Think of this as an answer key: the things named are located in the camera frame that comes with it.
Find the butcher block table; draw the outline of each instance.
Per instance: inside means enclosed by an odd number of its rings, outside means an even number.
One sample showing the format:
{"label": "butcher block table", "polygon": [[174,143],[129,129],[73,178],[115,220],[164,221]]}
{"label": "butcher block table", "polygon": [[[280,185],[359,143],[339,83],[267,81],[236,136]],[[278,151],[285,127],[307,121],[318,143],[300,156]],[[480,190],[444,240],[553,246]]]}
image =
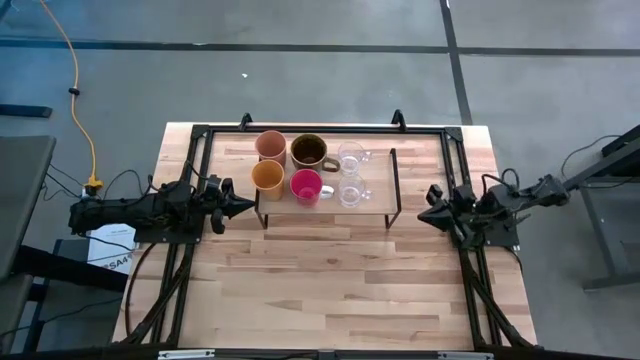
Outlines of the butcher block table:
{"label": "butcher block table", "polygon": [[[180,177],[193,125],[167,124],[156,186]],[[489,130],[464,126],[462,133],[473,187],[480,194],[480,175],[497,174]],[[232,178],[236,193],[249,199],[255,197],[250,169],[258,161],[256,136],[216,133],[209,166],[210,174]],[[274,214],[263,230],[251,209],[225,219],[226,232],[216,235],[206,221],[191,269],[179,346],[473,349],[458,252],[447,234],[416,219],[429,208],[429,186],[447,188],[438,137],[320,136],[329,156],[345,141],[358,142],[374,157],[396,149],[402,213],[393,227],[386,230],[380,215]],[[286,137],[291,140],[295,134]],[[198,154],[196,168],[202,159]],[[451,156],[458,164],[455,152]],[[167,248],[156,246],[140,268],[131,296],[133,326],[158,297]],[[516,259],[501,248],[487,248],[486,256],[496,302],[520,333],[536,343]],[[476,301],[483,335],[489,339],[486,311],[477,296]],[[165,335],[172,310],[170,303]],[[123,304],[113,340],[124,336]]]}

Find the black cable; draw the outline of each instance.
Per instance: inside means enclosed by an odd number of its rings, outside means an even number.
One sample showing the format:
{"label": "black cable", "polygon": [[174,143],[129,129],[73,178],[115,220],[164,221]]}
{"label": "black cable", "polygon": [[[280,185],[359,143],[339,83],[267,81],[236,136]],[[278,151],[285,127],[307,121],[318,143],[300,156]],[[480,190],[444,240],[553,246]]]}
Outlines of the black cable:
{"label": "black cable", "polygon": [[500,179],[502,179],[502,181],[506,182],[506,180],[504,178],[505,178],[505,175],[507,175],[507,173],[512,173],[513,174],[513,176],[516,178],[516,189],[515,190],[516,191],[520,190],[520,175],[518,175],[518,172],[516,171],[516,169],[514,169],[514,168],[506,168],[506,169],[504,169],[504,171],[502,172],[502,175],[500,175]]}
{"label": "black cable", "polygon": [[44,189],[44,194],[42,194],[42,200],[43,201],[50,201],[52,200],[54,197],[56,197],[56,195],[58,195],[59,193],[63,193],[65,194],[67,197],[73,198],[73,199],[77,199],[76,195],[73,194],[69,194],[66,190],[64,189],[60,189],[56,192],[53,193],[53,195],[47,197],[47,193],[49,192],[49,186],[47,185],[47,183],[43,182],[42,183],[42,187],[40,188],[40,190],[42,191],[42,189]]}
{"label": "black cable", "polygon": [[594,142],[592,142],[591,144],[587,145],[587,146],[583,146],[581,148],[578,148],[576,150],[573,150],[569,155],[567,155],[567,157],[564,159],[564,161],[562,162],[562,166],[560,167],[560,173],[562,174],[562,177],[566,180],[567,179],[567,175],[564,173],[564,167],[567,165],[567,161],[569,161],[569,159],[575,155],[576,153],[579,153],[582,150],[587,150],[588,148],[592,147],[593,145],[597,144],[598,142],[600,142],[600,140],[604,140],[604,139],[608,139],[608,138],[619,138],[621,135],[605,135],[602,137],[597,138]]}
{"label": "black cable", "polygon": [[510,252],[511,254],[513,254],[513,256],[516,258],[516,261],[518,261],[518,265],[520,265],[520,273],[522,273],[522,260],[520,260],[520,256],[518,256],[518,254],[509,246],[505,246],[504,247],[508,252]]}
{"label": "black cable", "polygon": [[49,164],[49,166],[51,166],[51,167],[53,168],[53,170],[55,170],[55,171],[57,171],[57,172],[61,173],[62,175],[64,175],[64,176],[68,177],[69,179],[73,180],[76,184],[80,185],[80,187],[81,187],[81,188],[84,188],[84,185],[82,185],[82,183],[81,183],[80,181],[76,180],[76,178],[74,178],[73,176],[71,176],[71,175],[67,174],[66,172],[64,172],[64,171],[62,171],[62,170],[60,170],[60,169],[58,169],[58,168],[57,168],[57,167],[55,167],[55,165],[53,165],[53,164]]}
{"label": "black cable", "polygon": [[113,180],[111,180],[111,182],[109,183],[109,186],[107,186],[107,189],[104,191],[104,195],[102,196],[104,199],[107,199],[107,194],[109,193],[109,189],[111,188],[111,185],[113,185],[113,183],[115,183],[116,180],[118,180],[118,178],[120,178],[122,175],[126,173],[132,173],[133,175],[136,176],[136,179],[138,180],[138,190],[140,191],[140,196],[144,195],[144,191],[142,191],[142,181],[140,180],[140,175],[138,175],[138,173],[135,170],[128,169],[116,175],[113,178]]}
{"label": "black cable", "polygon": [[[94,307],[94,306],[107,305],[107,304],[111,304],[111,303],[114,303],[116,301],[121,301],[121,300],[122,300],[122,298],[119,297],[117,299],[111,299],[111,300],[107,300],[107,301],[100,301],[100,302],[88,304],[88,305],[85,305],[85,306],[81,307],[78,310],[70,311],[68,313],[59,314],[59,315],[56,315],[56,316],[54,316],[54,317],[52,317],[50,319],[44,320],[43,321],[43,325],[48,323],[48,322],[51,322],[51,321],[60,319],[62,317],[65,317],[65,316],[71,316],[71,315],[79,314],[79,313],[85,311],[86,309]],[[20,331],[20,330],[29,329],[30,327],[31,327],[31,325],[27,325],[27,326],[22,326],[22,327],[18,327],[18,328],[12,329],[12,330],[5,331],[5,332],[0,334],[0,338],[2,338],[5,335],[9,335],[9,334],[12,334],[14,332]]]}
{"label": "black cable", "polygon": [[103,244],[107,244],[107,245],[113,245],[113,246],[121,247],[121,248],[123,248],[123,249],[125,249],[125,250],[127,250],[127,251],[129,251],[129,252],[133,252],[133,249],[129,249],[128,247],[126,247],[126,246],[124,246],[124,245],[120,245],[120,244],[112,243],[112,242],[110,242],[110,241],[105,241],[105,240],[102,240],[102,239],[98,239],[97,237],[93,237],[93,236],[88,236],[88,235],[84,235],[84,236],[83,236],[83,235],[80,235],[80,236],[82,236],[83,238],[86,238],[86,239],[91,239],[91,240],[95,240],[95,241],[97,241],[97,242],[101,242],[101,243],[103,243]]}
{"label": "black cable", "polygon": [[156,244],[149,245],[148,248],[142,253],[140,256],[140,260],[136,264],[136,267],[133,269],[133,273],[131,274],[131,278],[129,279],[129,285],[127,286],[127,295],[125,295],[124,301],[124,328],[127,332],[127,336],[131,335],[131,317],[129,314],[129,303],[131,302],[131,291],[133,290],[133,283],[136,281],[136,277],[138,276],[138,271],[140,271],[140,266],[144,262],[144,259],[149,255],[151,249],[153,249]]}
{"label": "black cable", "polygon": [[75,193],[71,190],[69,190],[69,188],[67,188],[66,186],[62,185],[62,183],[60,181],[58,181],[56,178],[54,178],[53,176],[51,176],[51,174],[47,173],[47,176],[53,180],[56,184],[60,185],[61,188],[67,190],[69,192],[69,194],[74,194],[74,196],[78,199],[80,199],[80,195],[75,195]]}
{"label": "black cable", "polygon": [[589,186],[589,189],[613,189],[615,187],[622,186],[622,185],[628,183],[629,181],[631,181],[633,179],[637,179],[637,178],[638,178],[637,176],[631,176],[630,178],[628,178],[628,179],[626,179],[624,181],[621,181],[621,182],[619,182],[619,183],[617,183],[615,185],[611,185],[611,186]]}

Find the concrete floor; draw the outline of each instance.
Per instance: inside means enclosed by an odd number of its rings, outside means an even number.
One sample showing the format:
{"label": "concrete floor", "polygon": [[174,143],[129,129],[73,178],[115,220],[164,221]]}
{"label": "concrete floor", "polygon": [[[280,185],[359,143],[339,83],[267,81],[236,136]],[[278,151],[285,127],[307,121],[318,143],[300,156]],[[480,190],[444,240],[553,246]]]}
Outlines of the concrete floor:
{"label": "concrete floor", "polygon": [[[39,4],[14,0],[0,36],[58,37]],[[460,46],[638,48],[634,0],[450,0]],[[446,45],[437,0],[50,0],[72,38],[167,42]],[[168,121],[254,120],[460,124],[448,55],[78,51],[78,115],[98,172],[152,173]],[[638,124],[640,59],[461,58],[473,122],[488,125],[500,168],[523,183],[558,174],[571,150]],[[0,135],[51,134],[53,163],[84,180],[90,159],[68,111],[67,50],[0,48],[0,103],[51,106],[48,121],[0,119]],[[598,147],[567,167],[595,159]],[[110,190],[134,196],[132,178]],[[67,206],[40,202],[25,242],[68,238]],[[640,357],[640,286],[584,293],[605,275],[578,194],[536,209],[519,227],[539,343],[556,350]]]}

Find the pink mug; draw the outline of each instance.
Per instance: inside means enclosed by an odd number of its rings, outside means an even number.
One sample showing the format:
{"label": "pink mug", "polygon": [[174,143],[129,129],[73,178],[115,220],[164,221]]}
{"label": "pink mug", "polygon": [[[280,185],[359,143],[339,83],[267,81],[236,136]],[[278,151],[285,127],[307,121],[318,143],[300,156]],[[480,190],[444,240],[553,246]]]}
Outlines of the pink mug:
{"label": "pink mug", "polygon": [[314,206],[322,191],[322,177],[311,169],[301,169],[291,176],[291,192],[302,206]]}
{"label": "pink mug", "polygon": [[260,160],[275,160],[284,168],[287,163],[287,139],[282,133],[268,130],[256,138],[256,152]]}

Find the clear glass cup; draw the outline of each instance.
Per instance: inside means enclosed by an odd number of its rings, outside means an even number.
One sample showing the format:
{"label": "clear glass cup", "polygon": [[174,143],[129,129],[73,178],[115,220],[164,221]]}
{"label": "clear glass cup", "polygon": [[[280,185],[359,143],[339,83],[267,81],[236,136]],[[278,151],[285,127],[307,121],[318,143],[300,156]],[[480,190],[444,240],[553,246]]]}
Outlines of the clear glass cup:
{"label": "clear glass cup", "polygon": [[340,204],[344,207],[356,207],[362,199],[370,199],[371,191],[366,189],[365,181],[358,175],[344,176],[338,184]]}
{"label": "clear glass cup", "polygon": [[340,160],[340,171],[343,175],[356,175],[360,169],[360,164],[371,158],[370,151],[364,151],[360,144],[347,141],[340,145],[338,149],[338,159]]}

